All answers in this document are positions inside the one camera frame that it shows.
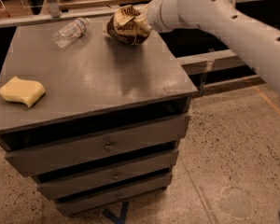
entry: plastic water bottle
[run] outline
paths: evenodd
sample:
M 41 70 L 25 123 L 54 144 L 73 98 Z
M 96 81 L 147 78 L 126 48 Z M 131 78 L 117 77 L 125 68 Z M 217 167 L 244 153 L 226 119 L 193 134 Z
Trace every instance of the plastic water bottle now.
M 78 37 L 85 34 L 89 23 L 88 19 L 77 18 L 65 25 L 64 28 L 58 32 L 55 32 L 53 34 L 53 41 L 58 47 L 65 48 Z

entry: gray cabinet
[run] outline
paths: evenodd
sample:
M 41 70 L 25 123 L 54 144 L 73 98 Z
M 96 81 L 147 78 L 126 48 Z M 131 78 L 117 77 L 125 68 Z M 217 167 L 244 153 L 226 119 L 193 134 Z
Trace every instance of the gray cabinet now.
M 189 125 L 195 87 L 160 36 L 129 47 L 108 20 L 67 49 L 50 39 L 66 22 L 18 27 L 0 75 L 46 89 L 30 109 L 0 97 L 0 146 L 64 215 L 168 186 Z

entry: speckled floor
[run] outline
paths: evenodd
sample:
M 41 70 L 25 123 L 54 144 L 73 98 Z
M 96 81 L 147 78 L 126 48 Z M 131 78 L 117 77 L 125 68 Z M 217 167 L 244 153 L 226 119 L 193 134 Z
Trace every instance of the speckled floor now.
M 251 87 L 251 82 L 258 84 Z M 257 78 L 217 83 L 190 107 L 167 190 L 130 200 L 126 224 L 275 223 L 280 204 L 280 97 Z M 0 224 L 114 223 L 122 203 L 63 217 L 0 148 Z

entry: gray tabletop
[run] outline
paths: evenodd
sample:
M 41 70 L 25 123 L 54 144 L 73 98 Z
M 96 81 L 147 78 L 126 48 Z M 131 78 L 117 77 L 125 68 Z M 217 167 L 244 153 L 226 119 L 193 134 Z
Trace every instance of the gray tabletop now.
M 0 132 L 155 103 L 195 91 L 161 37 L 139 46 L 104 34 L 110 17 L 92 18 L 89 30 L 66 49 L 52 34 L 68 21 L 18 27 L 0 75 L 41 82 L 46 94 L 32 107 L 0 97 Z

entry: drawer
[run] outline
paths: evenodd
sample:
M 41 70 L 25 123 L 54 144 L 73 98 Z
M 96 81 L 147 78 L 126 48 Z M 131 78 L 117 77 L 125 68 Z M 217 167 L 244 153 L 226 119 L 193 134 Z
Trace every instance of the drawer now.
M 124 182 L 135 176 L 170 168 L 176 164 L 177 155 L 177 149 L 147 155 L 139 159 L 128 162 L 123 161 L 79 175 L 41 183 L 37 185 L 37 189 L 49 200 L 59 199 L 87 189 Z
M 154 119 L 121 130 L 84 135 L 58 143 L 9 152 L 6 154 L 6 160 L 23 176 L 39 175 L 83 162 L 179 140 L 185 137 L 188 124 L 189 117 L 185 115 Z
M 113 189 L 95 196 L 79 198 L 75 201 L 56 204 L 57 210 L 70 216 L 108 203 L 122 201 L 132 196 L 146 193 L 154 189 L 166 187 L 171 183 L 172 174 L 159 175 L 148 180 L 135 183 L 125 188 Z

